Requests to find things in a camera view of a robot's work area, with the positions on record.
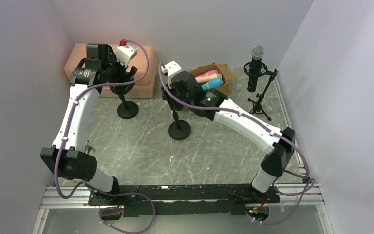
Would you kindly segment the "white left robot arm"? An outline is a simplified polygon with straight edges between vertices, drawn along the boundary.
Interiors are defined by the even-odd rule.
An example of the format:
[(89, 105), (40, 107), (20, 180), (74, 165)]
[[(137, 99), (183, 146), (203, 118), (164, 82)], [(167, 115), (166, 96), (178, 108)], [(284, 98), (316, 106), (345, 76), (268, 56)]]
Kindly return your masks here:
[(85, 183), (99, 193), (118, 194), (118, 180), (98, 168), (95, 157), (85, 152), (90, 115), (104, 86), (117, 93), (131, 89), (136, 67), (127, 69), (137, 49), (128, 44), (87, 44), (86, 55), (70, 75), (70, 96), (60, 130), (52, 145), (42, 148), (40, 157), (54, 175), (58, 194), (68, 199), (59, 179)]

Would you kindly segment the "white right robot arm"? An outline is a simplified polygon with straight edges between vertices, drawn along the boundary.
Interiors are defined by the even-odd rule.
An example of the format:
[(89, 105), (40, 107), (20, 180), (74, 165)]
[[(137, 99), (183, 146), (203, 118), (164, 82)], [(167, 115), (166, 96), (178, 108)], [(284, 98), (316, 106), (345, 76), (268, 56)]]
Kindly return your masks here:
[(244, 111), (233, 100), (215, 89), (204, 91), (202, 95), (204, 101), (210, 102), (210, 107), (185, 103), (175, 96), (172, 93), (173, 89), (164, 82), (163, 72), (159, 72), (159, 77), (164, 93), (171, 101), (187, 107), (199, 117), (205, 117), (233, 129), (265, 152), (266, 156), (250, 186), (252, 190), (260, 194), (272, 188), (273, 183), (283, 175), (290, 158), (297, 149), (294, 144), (295, 132), (291, 128), (287, 127), (282, 130), (268, 125)]

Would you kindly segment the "beige toy microphone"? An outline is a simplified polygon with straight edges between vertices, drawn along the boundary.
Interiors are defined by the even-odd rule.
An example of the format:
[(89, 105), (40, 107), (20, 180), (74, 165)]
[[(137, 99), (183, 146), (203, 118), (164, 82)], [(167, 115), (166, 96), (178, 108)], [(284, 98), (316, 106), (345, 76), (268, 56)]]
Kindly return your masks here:
[(197, 76), (197, 77), (195, 77), (195, 79), (198, 83), (207, 83), (210, 80), (215, 79), (215, 78), (222, 78), (222, 75), (220, 73), (214, 73), (214, 74), (207, 75), (207, 76)]

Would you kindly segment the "clip mount desk stand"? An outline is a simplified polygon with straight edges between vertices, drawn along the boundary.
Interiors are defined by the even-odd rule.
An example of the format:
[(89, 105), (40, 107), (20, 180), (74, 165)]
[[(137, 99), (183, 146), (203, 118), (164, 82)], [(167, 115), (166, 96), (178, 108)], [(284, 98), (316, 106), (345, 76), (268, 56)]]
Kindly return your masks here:
[(188, 122), (179, 119), (178, 112), (175, 108), (172, 98), (168, 93), (162, 89), (163, 99), (165, 99), (172, 111), (173, 122), (168, 127), (168, 134), (174, 140), (183, 140), (189, 137), (191, 133), (191, 127)]

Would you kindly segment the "blue toy microphone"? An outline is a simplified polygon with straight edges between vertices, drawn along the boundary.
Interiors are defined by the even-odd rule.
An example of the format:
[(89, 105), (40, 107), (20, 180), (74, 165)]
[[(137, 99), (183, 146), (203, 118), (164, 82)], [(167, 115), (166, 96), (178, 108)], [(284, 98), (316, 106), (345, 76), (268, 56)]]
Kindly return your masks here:
[(223, 85), (223, 80), (222, 80), (222, 78), (217, 77), (217, 78), (211, 79), (210, 81), (208, 81), (205, 84), (202, 84), (201, 88), (203, 90), (216, 89), (221, 85)]

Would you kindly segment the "shock mount desk stand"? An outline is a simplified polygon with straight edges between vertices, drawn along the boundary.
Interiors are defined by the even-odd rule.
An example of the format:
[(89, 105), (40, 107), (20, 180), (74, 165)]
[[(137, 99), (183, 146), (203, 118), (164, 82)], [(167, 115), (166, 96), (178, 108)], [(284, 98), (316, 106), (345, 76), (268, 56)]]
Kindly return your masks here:
[(127, 101), (125, 99), (125, 94), (127, 94), (133, 88), (132, 85), (126, 86), (111, 86), (110, 90), (117, 94), (119, 99), (121, 100), (121, 104), (117, 107), (117, 114), (122, 119), (131, 119), (135, 117), (138, 112), (139, 108), (138, 105), (133, 101)]

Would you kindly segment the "brown cardboard box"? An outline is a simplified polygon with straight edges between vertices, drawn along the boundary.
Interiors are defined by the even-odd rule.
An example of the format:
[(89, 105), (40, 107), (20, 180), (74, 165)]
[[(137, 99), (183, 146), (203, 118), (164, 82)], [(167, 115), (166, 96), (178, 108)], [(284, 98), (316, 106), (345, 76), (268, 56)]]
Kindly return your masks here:
[(206, 117), (212, 121), (215, 117), (218, 117), (220, 113), (230, 110), (227, 108), (227, 105), (234, 105), (234, 102), (230, 100), (226, 94), (229, 93), (229, 81), (235, 77), (226, 64), (210, 64), (199, 67), (189, 73), (197, 77), (200, 74), (214, 69), (222, 75), (223, 85), (216, 89), (204, 90), (204, 97), (198, 101), (181, 101), (170, 93), (172, 100), (175, 102), (177, 111), (190, 109), (196, 115)]

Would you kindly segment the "pink toy microphone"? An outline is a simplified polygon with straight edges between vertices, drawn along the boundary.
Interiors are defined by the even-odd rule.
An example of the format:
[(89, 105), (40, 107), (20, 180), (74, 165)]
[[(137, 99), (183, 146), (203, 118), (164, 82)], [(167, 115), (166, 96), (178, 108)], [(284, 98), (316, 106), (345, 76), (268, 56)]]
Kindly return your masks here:
[(214, 70), (207, 71), (207, 72), (205, 72), (203, 74), (200, 74), (200, 75), (198, 75), (198, 77), (210, 76), (210, 75), (216, 74), (216, 73), (218, 73), (218, 71), (216, 69), (214, 69)]

